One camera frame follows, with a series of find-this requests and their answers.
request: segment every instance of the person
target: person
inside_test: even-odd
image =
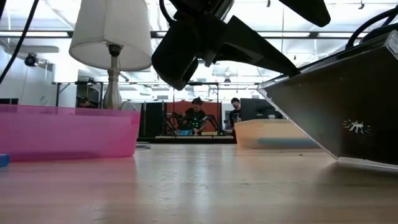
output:
[[[206,113],[201,109],[202,104],[203,101],[200,97],[193,99],[193,107],[187,109],[183,114],[194,135],[201,135],[201,132],[205,128],[203,119],[206,117]]]
[[[87,97],[83,96],[79,99],[79,107],[80,108],[95,108],[93,105],[90,103],[90,99]]]
[[[234,110],[229,112],[229,123],[232,127],[232,135],[236,139],[235,124],[242,121],[241,101],[238,98],[233,98],[231,100],[231,104],[234,107]]]

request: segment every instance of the monitor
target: monitor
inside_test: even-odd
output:
[[[276,118],[275,108],[263,99],[241,99],[242,121],[252,119],[269,119],[269,115]]]

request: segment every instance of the pink plastic bin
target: pink plastic bin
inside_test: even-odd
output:
[[[11,161],[131,157],[139,111],[0,105],[0,154]]]

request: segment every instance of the lamp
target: lamp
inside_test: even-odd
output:
[[[144,0],[81,0],[69,54],[77,61],[108,70],[106,109],[120,109],[120,71],[151,66],[150,29]]]

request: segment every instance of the table surface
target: table surface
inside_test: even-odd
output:
[[[0,169],[0,223],[398,223],[398,173],[318,149],[153,145]]]

